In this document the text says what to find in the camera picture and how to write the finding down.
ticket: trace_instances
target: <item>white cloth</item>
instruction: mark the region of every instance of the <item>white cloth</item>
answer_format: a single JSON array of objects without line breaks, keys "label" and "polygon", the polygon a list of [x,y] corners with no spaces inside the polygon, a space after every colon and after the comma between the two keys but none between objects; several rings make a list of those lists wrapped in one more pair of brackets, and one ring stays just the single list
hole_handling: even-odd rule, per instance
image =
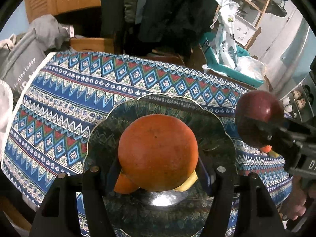
[{"label": "white cloth", "polygon": [[15,46],[16,35],[12,34],[8,39],[0,41],[0,49],[12,50]]},{"label": "white cloth", "polygon": [[[13,94],[9,85],[0,80],[0,147],[6,140],[6,129],[9,118],[13,112]],[[0,149],[0,157],[2,157],[3,150]]]}]

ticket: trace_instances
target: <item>patterned tablecloth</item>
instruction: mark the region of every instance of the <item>patterned tablecloth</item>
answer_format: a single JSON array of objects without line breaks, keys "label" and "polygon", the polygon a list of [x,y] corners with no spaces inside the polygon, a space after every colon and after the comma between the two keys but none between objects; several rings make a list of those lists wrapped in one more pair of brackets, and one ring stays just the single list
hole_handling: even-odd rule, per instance
[{"label": "patterned tablecloth", "polygon": [[[216,114],[236,147],[239,173],[256,172],[276,205],[290,193],[284,159],[260,153],[237,134],[235,107],[247,92],[244,87],[181,66],[127,55],[61,52],[50,56],[15,109],[1,163],[5,175],[36,205],[58,173],[82,173],[89,135],[115,105],[151,92],[191,98]],[[234,202],[227,235],[236,224],[238,199]],[[82,234],[88,236],[82,194],[77,204]]]}]

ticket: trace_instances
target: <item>gray bag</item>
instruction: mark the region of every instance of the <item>gray bag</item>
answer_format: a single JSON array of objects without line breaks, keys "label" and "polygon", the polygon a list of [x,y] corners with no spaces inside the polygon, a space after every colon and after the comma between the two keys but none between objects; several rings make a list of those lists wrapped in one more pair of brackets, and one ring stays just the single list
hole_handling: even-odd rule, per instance
[{"label": "gray bag", "polygon": [[37,69],[46,55],[36,40],[32,29],[18,42],[2,64],[0,79],[7,82],[13,92],[22,93],[32,73]]},{"label": "gray bag", "polygon": [[74,36],[72,25],[64,25],[57,22],[54,16],[47,14],[33,20],[28,28],[35,28],[36,40],[43,51],[56,48],[59,50],[65,41]]}]

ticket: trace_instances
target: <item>teal storage bin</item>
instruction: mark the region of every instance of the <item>teal storage bin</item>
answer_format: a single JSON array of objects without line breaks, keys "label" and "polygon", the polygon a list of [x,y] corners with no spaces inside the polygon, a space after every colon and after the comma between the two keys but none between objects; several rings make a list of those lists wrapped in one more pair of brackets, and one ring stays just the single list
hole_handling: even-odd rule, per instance
[{"label": "teal storage bin", "polygon": [[[215,38],[215,34],[211,32],[207,32],[203,34],[201,37],[199,43],[200,46],[202,47],[202,50],[205,54],[206,61],[207,61],[207,67],[209,69],[213,69],[215,71],[223,72],[227,74],[230,78],[235,79],[237,81],[246,83],[248,85],[253,86],[254,88],[260,87],[262,84],[264,84],[263,81],[256,80],[254,78],[248,77],[236,70],[233,70],[231,68],[228,68],[222,64],[217,63],[215,55],[211,49],[210,46],[210,41],[212,41]],[[237,56],[242,57],[242,56],[250,56],[249,53],[241,48],[240,46],[237,45]]]}]

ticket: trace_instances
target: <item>white plastic bag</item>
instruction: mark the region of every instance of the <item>white plastic bag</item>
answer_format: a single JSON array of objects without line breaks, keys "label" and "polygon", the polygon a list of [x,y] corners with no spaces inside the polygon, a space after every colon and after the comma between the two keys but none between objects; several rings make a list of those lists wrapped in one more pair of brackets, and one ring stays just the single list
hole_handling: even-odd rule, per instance
[{"label": "white plastic bag", "polygon": [[215,37],[216,54],[219,63],[235,69],[237,65],[237,47],[234,37],[234,22],[236,12],[239,8],[238,3],[232,0],[215,0],[221,8],[214,18],[211,28],[218,20],[220,25]]},{"label": "white plastic bag", "polygon": [[258,61],[250,56],[238,57],[236,70],[240,73],[262,81],[265,75],[267,64]]}]

